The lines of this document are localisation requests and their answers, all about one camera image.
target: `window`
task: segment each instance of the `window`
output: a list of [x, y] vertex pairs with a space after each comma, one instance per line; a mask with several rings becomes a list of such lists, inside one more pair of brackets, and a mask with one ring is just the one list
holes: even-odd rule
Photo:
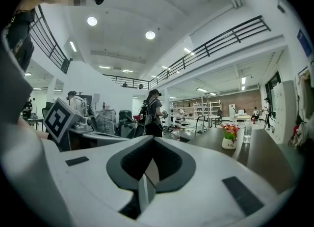
[[272, 111], [271, 115], [273, 118], [276, 118], [276, 112], [274, 112], [274, 108], [276, 107], [275, 98], [274, 98], [274, 87], [281, 83], [279, 72], [276, 72], [275, 75], [267, 82], [266, 94], [270, 104], [270, 110]]

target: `cabinet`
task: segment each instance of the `cabinet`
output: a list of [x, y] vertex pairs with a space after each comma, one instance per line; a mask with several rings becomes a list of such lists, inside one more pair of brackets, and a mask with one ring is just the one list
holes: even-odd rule
[[274, 87], [276, 107], [275, 138], [287, 144], [293, 134], [296, 120], [296, 98], [293, 81], [282, 82]]

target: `desk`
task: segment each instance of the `desk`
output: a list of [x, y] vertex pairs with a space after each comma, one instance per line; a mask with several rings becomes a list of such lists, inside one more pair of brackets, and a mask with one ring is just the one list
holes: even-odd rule
[[244, 130], [239, 130], [237, 148], [226, 150], [221, 147], [223, 130], [211, 128], [188, 142], [226, 154], [268, 181], [278, 193], [295, 184], [295, 176], [284, 154], [271, 136], [263, 129], [252, 130], [251, 143], [243, 144]]
[[41, 122], [41, 127], [42, 130], [44, 131], [44, 118], [37, 118], [37, 119], [32, 119], [32, 118], [25, 118], [23, 117], [23, 119], [29, 124], [29, 122], [35, 122], [35, 126], [36, 126], [36, 130], [37, 130], [37, 122]]
[[233, 117], [233, 121], [238, 121], [238, 120], [246, 120], [246, 119], [251, 119], [250, 115], [242, 115], [242, 116], [237, 116], [237, 117]]

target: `blue sign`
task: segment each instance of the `blue sign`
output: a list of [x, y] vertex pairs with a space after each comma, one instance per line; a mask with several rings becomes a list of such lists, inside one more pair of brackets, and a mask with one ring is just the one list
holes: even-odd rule
[[302, 48], [303, 48], [306, 56], [308, 57], [312, 53], [312, 48], [311, 48], [308, 40], [306, 39], [305, 35], [303, 34], [302, 30], [299, 30], [297, 37], [298, 37], [298, 40], [300, 41], [300, 44], [302, 45]]

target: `potted flower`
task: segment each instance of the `potted flower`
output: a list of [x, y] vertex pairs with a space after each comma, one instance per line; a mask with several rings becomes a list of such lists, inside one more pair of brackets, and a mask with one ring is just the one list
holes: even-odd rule
[[222, 147], [224, 149], [236, 149], [237, 132], [240, 128], [233, 124], [221, 125], [224, 131], [224, 139], [222, 140]]

